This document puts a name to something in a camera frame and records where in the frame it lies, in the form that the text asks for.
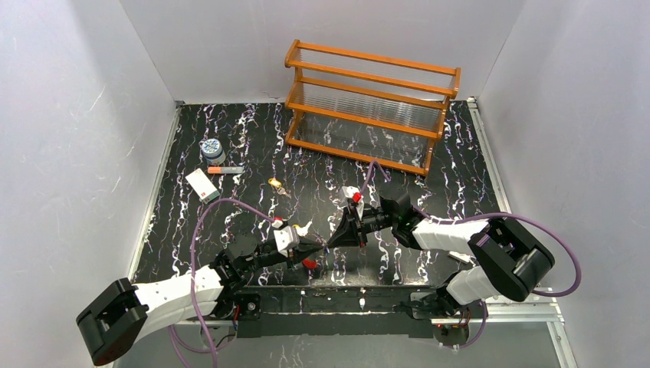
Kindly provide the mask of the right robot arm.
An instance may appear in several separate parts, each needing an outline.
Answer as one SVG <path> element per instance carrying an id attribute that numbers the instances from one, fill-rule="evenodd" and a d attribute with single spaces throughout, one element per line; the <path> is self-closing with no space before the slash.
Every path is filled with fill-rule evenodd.
<path id="1" fill-rule="evenodd" d="M 474 257 L 473 268 L 456 272 L 428 296 L 425 305 L 437 307 L 440 314 L 498 295 L 524 301 L 555 265 L 550 251 L 515 218 L 436 219 L 417 209 L 406 193 L 380 197 L 379 207 L 364 205 L 360 193 L 353 193 L 327 245 L 363 246 L 369 233 L 385 228 L 406 248 Z"/>

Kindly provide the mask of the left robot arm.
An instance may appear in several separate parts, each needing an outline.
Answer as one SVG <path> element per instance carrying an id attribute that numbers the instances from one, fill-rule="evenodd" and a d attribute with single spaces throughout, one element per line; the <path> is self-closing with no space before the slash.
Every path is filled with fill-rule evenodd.
<path id="1" fill-rule="evenodd" d="M 236 292 L 256 271 L 299 265 L 322 248 L 303 236 L 281 248 L 274 238 L 257 242 L 243 235 L 194 275 L 146 284 L 132 284 L 127 278 L 113 281 L 79 313 L 76 324 L 92 363 L 104 366 L 157 330 L 198 314 L 228 314 Z"/>

